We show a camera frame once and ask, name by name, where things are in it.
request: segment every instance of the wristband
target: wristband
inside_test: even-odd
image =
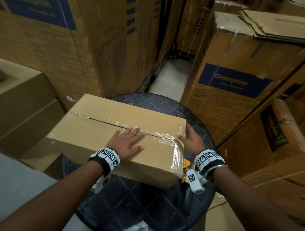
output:
[[[119,155],[110,148],[102,148],[90,156],[88,161],[96,161],[103,168],[104,174],[98,179],[91,190],[95,193],[99,193],[108,182],[111,172],[120,163]]]
[[[203,172],[208,177],[213,177],[213,172],[216,168],[225,165],[224,159],[215,151],[206,149],[200,152],[195,160],[196,166],[200,172]]]

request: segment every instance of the person's left hand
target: person's left hand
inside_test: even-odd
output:
[[[138,127],[133,132],[131,132],[132,127],[129,127],[125,132],[120,135],[120,130],[117,130],[114,136],[106,145],[106,147],[116,151],[121,161],[139,154],[144,149],[144,146],[137,146],[132,148],[135,144],[137,144],[141,139],[145,137],[144,133],[137,135],[139,130],[140,128]]]

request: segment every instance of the silver bangle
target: silver bangle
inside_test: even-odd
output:
[[[216,168],[218,168],[218,167],[223,167],[223,166],[229,167],[228,165],[216,165],[216,166],[210,168],[209,170],[207,170],[206,173],[205,173],[205,175],[207,176],[208,173],[209,173],[210,171],[212,171],[213,169],[216,169]]]

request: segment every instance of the round table top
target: round table top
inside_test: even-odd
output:
[[[202,137],[206,148],[216,151],[205,125],[188,108],[172,99],[151,93],[130,93],[111,99],[185,118]],[[184,158],[192,164],[195,156],[185,150]],[[62,176],[66,176],[79,166],[64,157]],[[191,212],[188,216],[181,208],[183,198],[181,183],[177,182],[165,190],[112,174],[100,193],[87,194],[76,214],[92,230],[123,230],[142,220],[150,229],[156,231],[189,230],[208,210],[215,189],[206,187],[204,193],[193,195]]]

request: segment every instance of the hand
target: hand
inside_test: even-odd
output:
[[[137,146],[132,148],[135,144],[137,144],[141,139],[145,137],[145,134],[137,135],[139,130],[140,128],[138,127],[133,132],[131,132],[132,127],[129,127],[125,132],[120,135],[120,130],[117,130],[114,136],[106,145],[106,147],[115,150],[119,155],[121,161],[139,154],[144,149],[144,146]]]
[[[190,124],[187,124],[188,134],[190,139],[186,139],[181,135],[177,135],[177,138],[184,144],[184,147],[193,155],[198,155],[201,151],[206,149],[202,138],[195,132]]]

